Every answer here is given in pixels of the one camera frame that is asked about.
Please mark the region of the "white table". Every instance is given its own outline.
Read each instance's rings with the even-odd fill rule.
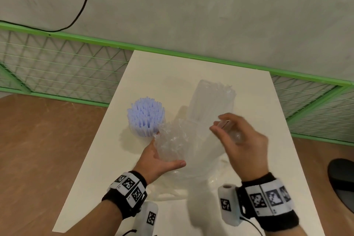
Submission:
[[[188,106],[201,79],[236,90],[234,112],[268,136],[270,169],[285,183],[301,225],[308,235],[324,235],[270,74],[143,51],[134,51],[53,231],[65,232],[83,218],[100,202],[109,184],[138,160],[143,146],[128,128],[126,109],[131,103],[140,97],[155,98],[170,121],[181,106]],[[240,185],[232,170],[223,177]],[[258,235],[246,222],[232,227],[222,221],[216,190],[193,200],[157,204],[154,235]],[[133,218],[124,220],[117,235],[131,229],[132,223]]]

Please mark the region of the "black cable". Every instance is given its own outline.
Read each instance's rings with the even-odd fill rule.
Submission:
[[[3,20],[0,20],[0,22],[10,23],[12,25],[22,26],[22,27],[26,27],[26,28],[30,28],[30,29],[34,29],[34,30],[43,31],[43,32],[55,33],[55,32],[63,31],[65,29],[68,29],[68,28],[72,27],[73,24],[77,21],[77,19],[82,14],[82,12],[83,12],[83,10],[84,10],[84,8],[86,6],[86,3],[87,3],[87,0],[84,1],[84,4],[82,5],[82,8],[81,8],[79,14],[76,16],[76,18],[73,20],[73,22],[71,24],[69,24],[67,27],[64,27],[64,28],[61,28],[61,29],[58,29],[58,30],[44,30],[44,29],[40,29],[40,28],[31,27],[31,26],[28,26],[28,25],[22,25],[22,24],[19,24],[19,23],[8,22],[8,21],[3,21]]]
[[[240,219],[241,220],[245,220],[245,221],[247,221],[248,223],[250,223],[252,226],[254,226],[255,228],[256,228],[256,230],[258,230],[258,232],[259,232],[259,234],[261,235],[261,236],[263,236],[263,234],[261,233],[261,231],[256,227],[256,225],[254,225],[250,220],[248,220],[248,219],[246,219],[246,218],[243,218],[242,216],[240,216]]]
[[[129,231],[127,231],[125,234],[123,234],[122,236],[126,236],[128,233],[131,233],[131,232],[136,232],[136,230],[129,230]]]

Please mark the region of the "person's left hand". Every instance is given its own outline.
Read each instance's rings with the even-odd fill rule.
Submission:
[[[145,147],[133,171],[140,173],[146,180],[147,184],[151,184],[157,178],[168,171],[177,170],[186,166],[183,160],[165,162],[160,160],[159,154],[154,146],[153,139],[150,144]]]

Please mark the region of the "transparent plastic packaging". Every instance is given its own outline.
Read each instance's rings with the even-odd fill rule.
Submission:
[[[218,115],[232,112],[236,93],[231,86],[201,80],[187,109],[186,119],[159,126],[155,147],[164,161],[184,159],[187,166],[160,177],[149,189],[151,200],[184,199],[200,183],[217,188],[218,175],[226,168],[225,153],[209,127]]]

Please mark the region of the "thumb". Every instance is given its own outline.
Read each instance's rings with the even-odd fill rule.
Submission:
[[[187,163],[184,160],[176,160],[176,161],[165,162],[164,171],[166,173],[168,171],[172,171],[172,170],[177,170],[177,169],[183,168],[186,165],[187,165]]]
[[[221,129],[220,127],[217,126],[211,126],[210,131],[213,132],[213,134],[219,138],[219,140],[221,141],[221,143],[223,144],[226,152],[228,151],[234,151],[236,149],[236,144],[233,142],[233,140],[231,139],[231,137],[227,134],[226,131],[224,131],[223,129]]]

